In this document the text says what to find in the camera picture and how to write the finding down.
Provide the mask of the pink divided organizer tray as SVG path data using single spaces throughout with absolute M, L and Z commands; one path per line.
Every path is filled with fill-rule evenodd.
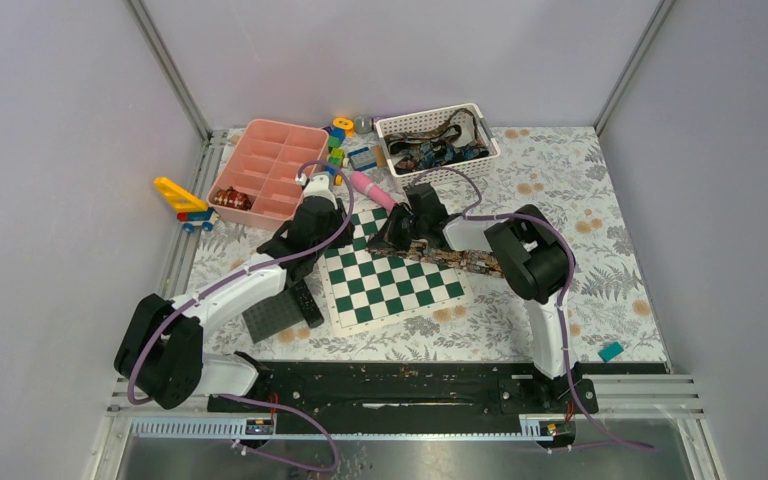
M 220 218 L 267 231 L 290 220 L 302 199 L 299 168 L 327 154 L 328 134 L 321 128 L 267 119 L 251 121 L 240 135 L 209 193 L 208 205 Z M 234 187 L 253 201 L 249 211 L 216 206 L 220 189 Z

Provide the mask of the brown floral patterned tie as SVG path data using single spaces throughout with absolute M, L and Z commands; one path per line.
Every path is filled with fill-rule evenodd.
M 497 257 L 491 252 L 482 250 L 450 251 L 442 248 L 433 248 L 424 241 L 412 242 L 407 250 L 396 250 L 394 247 L 380 249 L 369 247 L 368 250 L 371 253 L 433 264 L 440 268 L 449 267 L 497 278 L 504 276 Z

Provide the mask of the white perforated plastic basket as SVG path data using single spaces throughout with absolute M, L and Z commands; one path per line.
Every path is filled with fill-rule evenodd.
M 475 179 L 496 163 L 501 149 L 475 103 L 382 118 L 375 131 L 395 183 L 442 184 L 455 171 Z

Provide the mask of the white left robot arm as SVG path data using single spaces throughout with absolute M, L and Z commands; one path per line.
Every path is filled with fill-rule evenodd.
M 171 410 L 194 395 L 232 396 L 248 411 L 269 401 L 270 385 L 244 354 L 209 354 L 204 342 L 249 308 L 290 291 L 311 274 L 323 252 L 353 238 L 352 202 L 332 191 L 322 171 L 298 173 L 302 199 L 293 218 L 241 266 L 190 293 L 139 301 L 114 359 L 133 405 Z

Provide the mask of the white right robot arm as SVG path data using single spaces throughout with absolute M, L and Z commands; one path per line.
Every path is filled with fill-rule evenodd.
M 559 318 L 574 256 L 559 232 L 534 205 L 511 214 L 449 213 L 436 190 L 419 184 L 407 201 L 393 206 L 379 231 L 366 241 L 369 252 L 435 263 L 501 277 L 525 301 L 534 338 L 533 361 L 544 376 L 533 386 L 535 402 L 557 412 L 573 398 L 563 375 L 575 363 L 569 327 Z

